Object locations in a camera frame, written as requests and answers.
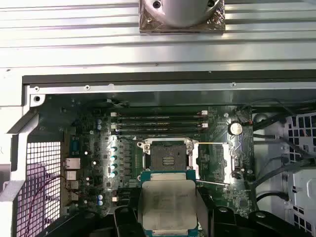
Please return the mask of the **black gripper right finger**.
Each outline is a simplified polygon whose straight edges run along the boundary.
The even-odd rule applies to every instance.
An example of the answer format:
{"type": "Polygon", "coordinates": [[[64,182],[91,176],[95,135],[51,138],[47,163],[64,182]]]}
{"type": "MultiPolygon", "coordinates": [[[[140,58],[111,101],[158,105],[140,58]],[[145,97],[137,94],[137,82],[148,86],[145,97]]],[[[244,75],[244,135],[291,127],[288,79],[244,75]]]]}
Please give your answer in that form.
{"type": "Polygon", "coordinates": [[[197,189],[197,220],[206,237],[305,237],[306,233],[266,211],[244,218],[225,206],[217,206],[208,189],[197,189]]]}

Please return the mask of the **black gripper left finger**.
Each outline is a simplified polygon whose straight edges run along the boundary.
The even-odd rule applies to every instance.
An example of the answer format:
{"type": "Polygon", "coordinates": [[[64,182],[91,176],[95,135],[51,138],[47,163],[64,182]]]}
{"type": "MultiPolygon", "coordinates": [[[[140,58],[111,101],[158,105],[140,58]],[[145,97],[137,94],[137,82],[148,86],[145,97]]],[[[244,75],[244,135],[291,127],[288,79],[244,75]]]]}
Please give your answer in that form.
{"type": "Polygon", "coordinates": [[[111,214],[81,210],[60,217],[44,230],[45,237],[141,237],[142,225],[137,220],[141,190],[127,190],[127,201],[122,201],[124,190],[118,191],[119,206],[111,214]]]}

